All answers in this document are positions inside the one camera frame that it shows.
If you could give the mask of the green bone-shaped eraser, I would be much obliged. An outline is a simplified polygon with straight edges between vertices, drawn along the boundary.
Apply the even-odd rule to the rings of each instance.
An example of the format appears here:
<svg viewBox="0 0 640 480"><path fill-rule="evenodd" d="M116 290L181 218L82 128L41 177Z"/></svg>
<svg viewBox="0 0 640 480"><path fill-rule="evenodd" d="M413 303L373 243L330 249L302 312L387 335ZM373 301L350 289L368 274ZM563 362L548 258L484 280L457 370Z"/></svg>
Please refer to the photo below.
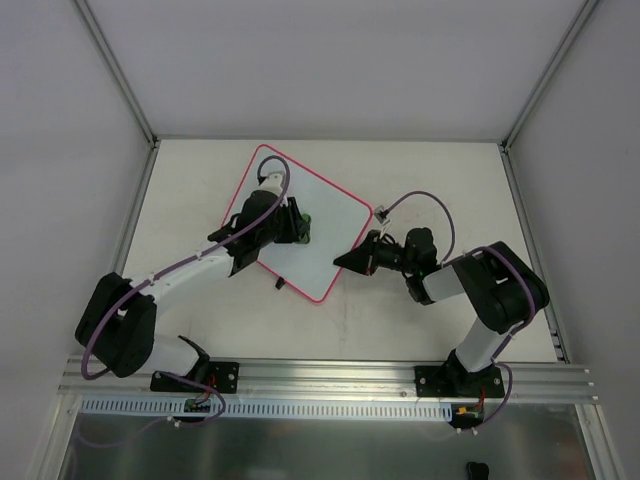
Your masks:
<svg viewBox="0 0 640 480"><path fill-rule="evenodd" d="M296 220L297 244L308 244L311 241L311 217L301 214Z"/></svg>

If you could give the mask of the pink framed whiteboard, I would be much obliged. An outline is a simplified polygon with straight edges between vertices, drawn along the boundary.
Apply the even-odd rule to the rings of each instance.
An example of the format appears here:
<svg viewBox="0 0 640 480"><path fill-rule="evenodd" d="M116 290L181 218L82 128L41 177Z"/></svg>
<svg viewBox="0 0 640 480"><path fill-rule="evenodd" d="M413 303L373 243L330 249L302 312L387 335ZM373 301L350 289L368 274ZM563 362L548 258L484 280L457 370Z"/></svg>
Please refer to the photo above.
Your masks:
<svg viewBox="0 0 640 480"><path fill-rule="evenodd" d="M258 186L258 166L276 155L286 160L291 173L287 195L311 218L307 244L271 244L261 250L257 263L281 277L315 304L323 302L341 269L333 264L338 256L359 243L373 218L372 207L355 194L318 174L268 144L254 150L223 217L238 213Z"/></svg>

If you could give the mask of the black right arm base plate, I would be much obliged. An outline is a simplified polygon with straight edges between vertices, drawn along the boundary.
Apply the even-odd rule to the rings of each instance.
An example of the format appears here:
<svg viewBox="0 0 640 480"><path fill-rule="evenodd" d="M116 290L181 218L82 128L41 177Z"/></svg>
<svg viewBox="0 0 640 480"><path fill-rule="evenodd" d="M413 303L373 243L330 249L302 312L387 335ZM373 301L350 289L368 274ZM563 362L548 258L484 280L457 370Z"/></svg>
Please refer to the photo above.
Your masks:
<svg viewBox="0 0 640 480"><path fill-rule="evenodd" d="M501 399L505 396L502 374L496 366L468 373L448 371L443 366L418 365L414 367L414 377L416 395L420 398L477 398L484 394L489 399Z"/></svg>

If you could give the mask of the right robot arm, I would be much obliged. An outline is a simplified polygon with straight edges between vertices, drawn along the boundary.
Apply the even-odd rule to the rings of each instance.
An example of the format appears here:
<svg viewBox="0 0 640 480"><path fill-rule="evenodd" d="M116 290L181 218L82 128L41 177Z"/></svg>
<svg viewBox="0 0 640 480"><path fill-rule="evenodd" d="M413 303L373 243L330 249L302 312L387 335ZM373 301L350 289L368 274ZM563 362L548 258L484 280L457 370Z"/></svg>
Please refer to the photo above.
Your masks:
<svg viewBox="0 0 640 480"><path fill-rule="evenodd" d="M425 306L466 296L475 313L469 332L439 367L414 368L416 395L502 398L505 390L496 358L548 306L548 289L501 241L447 264L438 262L436 254L432 231L426 227L409 230L403 244L372 230L333 264L365 276L380 268L397 271L413 301Z"/></svg>

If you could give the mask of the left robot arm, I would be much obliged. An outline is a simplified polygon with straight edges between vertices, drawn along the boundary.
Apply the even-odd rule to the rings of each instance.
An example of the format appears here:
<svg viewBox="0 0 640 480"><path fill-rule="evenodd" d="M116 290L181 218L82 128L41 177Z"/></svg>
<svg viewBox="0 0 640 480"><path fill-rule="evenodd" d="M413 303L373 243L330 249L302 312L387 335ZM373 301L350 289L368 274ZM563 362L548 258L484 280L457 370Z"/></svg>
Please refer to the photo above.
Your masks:
<svg viewBox="0 0 640 480"><path fill-rule="evenodd" d="M81 375L126 378L146 366L168 370L188 390L208 381L209 357L181 336L163 340L156 322L171 304L211 282L227 279L258 260L271 244L306 244L311 218L292 197L256 190L205 248L136 282L116 272L103 276L85 307L75 338L85 349Z"/></svg>

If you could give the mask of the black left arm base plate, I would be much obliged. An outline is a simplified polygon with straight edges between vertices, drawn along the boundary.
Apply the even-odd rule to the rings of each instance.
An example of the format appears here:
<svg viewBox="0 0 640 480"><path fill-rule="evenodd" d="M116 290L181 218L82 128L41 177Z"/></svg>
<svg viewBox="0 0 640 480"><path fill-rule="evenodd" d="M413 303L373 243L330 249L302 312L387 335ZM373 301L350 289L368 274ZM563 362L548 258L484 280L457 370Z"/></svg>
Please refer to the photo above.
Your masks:
<svg viewBox="0 0 640 480"><path fill-rule="evenodd" d="M156 371L151 378L150 390L162 393L203 393L202 385L222 394L237 392L239 367L237 362L207 361L196 365L178 380L177 374Z"/></svg>

